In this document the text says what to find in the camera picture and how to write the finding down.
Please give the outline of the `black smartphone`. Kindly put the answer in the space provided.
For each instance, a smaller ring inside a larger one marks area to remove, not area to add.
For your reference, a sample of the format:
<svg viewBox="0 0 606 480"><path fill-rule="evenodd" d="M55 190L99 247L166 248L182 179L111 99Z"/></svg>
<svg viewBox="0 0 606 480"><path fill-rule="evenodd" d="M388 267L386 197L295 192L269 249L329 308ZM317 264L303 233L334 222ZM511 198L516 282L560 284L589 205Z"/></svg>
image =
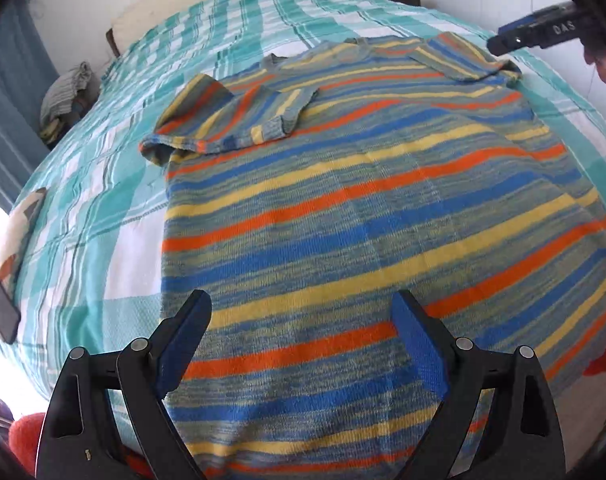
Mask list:
<svg viewBox="0 0 606 480"><path fill-rule="evenodd" d="M15 343L20 321L20 311L12 304L0 282L0 339L5 344Z"/></svg>

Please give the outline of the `blue curtain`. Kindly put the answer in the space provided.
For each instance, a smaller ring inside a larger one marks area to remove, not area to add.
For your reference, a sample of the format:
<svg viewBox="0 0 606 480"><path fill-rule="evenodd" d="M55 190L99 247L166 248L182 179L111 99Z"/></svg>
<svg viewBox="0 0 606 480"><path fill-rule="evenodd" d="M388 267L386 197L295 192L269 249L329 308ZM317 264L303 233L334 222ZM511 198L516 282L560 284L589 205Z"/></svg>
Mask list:
<svg viewBox="0 0 606 480"><path fill-rule="evenodd" d="M8 212L49 154L38 136L41 102L58 78L26 0L0 13L0 208Z"/></svg>

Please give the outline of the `teal plaid bed cover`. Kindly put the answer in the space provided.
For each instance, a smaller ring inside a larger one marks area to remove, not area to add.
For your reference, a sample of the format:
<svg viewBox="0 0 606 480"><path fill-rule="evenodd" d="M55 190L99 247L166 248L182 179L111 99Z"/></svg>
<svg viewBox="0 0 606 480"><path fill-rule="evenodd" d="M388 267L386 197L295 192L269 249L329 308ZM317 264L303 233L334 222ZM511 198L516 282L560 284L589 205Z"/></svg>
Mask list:
<svg viewBox="0 0 606 480"><path fill-rule="evenodd" d="M97 104L28 181L47 195L16 281L18 336L4 355L50 396L71 348L117 350L168 316L165 174L140 144L195 76L226 78L326 42L444 32L488 53L479 29L388 0L205 0L150 29L108 68ZM606 205L603 120L538 58L500 58L520 70L535 114L560 132Z"/></svg>

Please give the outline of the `striped knitted t-shirt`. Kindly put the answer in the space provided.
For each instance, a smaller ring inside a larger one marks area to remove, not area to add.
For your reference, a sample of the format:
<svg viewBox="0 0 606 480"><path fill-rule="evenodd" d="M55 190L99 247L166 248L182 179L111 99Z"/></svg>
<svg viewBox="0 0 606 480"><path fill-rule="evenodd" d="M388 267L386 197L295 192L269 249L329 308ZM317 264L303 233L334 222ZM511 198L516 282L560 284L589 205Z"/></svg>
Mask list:
<svg viewBox="0 0 606 480"><path fill-rule="evenodd" d="M440 393L409 290L537 354L577 462L606 423L606 205L520 70L444 32L195 76L140 144L165 174L161 293L213 314L167 411L212 479L389 479Z"/></svg>

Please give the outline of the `pile of folded clothes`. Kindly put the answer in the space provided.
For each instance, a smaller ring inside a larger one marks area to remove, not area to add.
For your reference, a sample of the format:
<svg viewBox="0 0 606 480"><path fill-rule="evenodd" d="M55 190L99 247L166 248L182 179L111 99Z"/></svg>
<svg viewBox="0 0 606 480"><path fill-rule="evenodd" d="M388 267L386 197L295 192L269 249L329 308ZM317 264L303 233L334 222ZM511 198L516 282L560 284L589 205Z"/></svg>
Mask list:
<svg viewBox="0 0 606 480"><path fill-rule="evenodd" d="M61 75L41 101L39 136L53 148L97 102L100 82L91 65L81 62Z"/></svg>

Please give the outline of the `patterned cream pillow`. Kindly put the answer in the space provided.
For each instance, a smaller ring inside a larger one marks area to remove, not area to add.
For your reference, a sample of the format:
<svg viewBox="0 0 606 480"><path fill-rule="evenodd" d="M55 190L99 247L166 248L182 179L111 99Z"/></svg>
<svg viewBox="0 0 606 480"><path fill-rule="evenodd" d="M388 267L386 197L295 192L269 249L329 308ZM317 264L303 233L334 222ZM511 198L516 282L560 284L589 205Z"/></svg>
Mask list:
<svg viewBox="0 0 606 480"><path fill-rule="evenodd" d="M13 297L18 271L46 195L46 188L28 194L12 209L0 234L0 284L9 298Z"/></svg>

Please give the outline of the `red fleece garment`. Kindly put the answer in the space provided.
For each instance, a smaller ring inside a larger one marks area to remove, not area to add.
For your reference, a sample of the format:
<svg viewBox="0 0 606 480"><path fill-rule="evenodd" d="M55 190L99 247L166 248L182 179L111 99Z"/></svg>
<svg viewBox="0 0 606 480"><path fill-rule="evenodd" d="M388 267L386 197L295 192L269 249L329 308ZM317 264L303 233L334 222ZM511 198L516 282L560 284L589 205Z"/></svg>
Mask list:
<svg viewBox="0 0 606 480"><path fill-rule="evenodd" d="M38 444L46 414L36 413L15 420L9 430L9 448L32 476L36 471Z"/></svg>

